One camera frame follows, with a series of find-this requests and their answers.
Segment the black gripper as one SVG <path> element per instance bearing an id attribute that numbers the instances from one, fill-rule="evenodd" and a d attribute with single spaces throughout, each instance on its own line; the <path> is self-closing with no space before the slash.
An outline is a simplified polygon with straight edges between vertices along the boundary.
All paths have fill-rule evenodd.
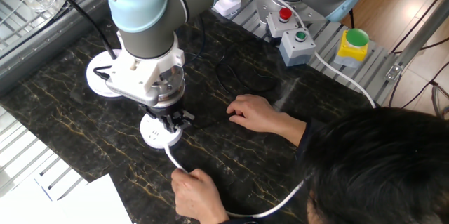
<path id="1" fill-rule="evenodd" d="M 164 128 L 170 133 L 175 133 L 177 127 L 172 117 L 179 117 L 178 127 L 185 129 L 190 127 L 195 119 L 195 116 L 184 110 L 184 105 L 181 100 L 166 107 L 150 107 L 144 105 L 144 111 L 153 119 L 160 118 Z"/>

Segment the person's right hand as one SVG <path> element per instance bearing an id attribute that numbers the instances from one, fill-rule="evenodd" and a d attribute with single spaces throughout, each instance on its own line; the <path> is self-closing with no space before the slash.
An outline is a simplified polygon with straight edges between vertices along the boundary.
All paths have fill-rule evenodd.
<path id="1" fill-rule="evenodd" d="M 227 107 L 229 120 L 251 131 L 260 133 L 277 133 L 278 120 L 281 113 L 277 112 L 268 101 L 257 95 L 238 95 Z"/>

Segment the person's left hand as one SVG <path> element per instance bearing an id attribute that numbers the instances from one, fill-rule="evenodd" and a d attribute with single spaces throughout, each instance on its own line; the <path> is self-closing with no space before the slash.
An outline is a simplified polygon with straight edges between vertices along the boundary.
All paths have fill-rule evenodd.
<path id="1" fill-rule="evenodd" d="M 176 169 L 171 174 L 176 212 L 200 224 L 218 224 L 229 220 L 212 178 L 201 169 L 186 173 Z"/>

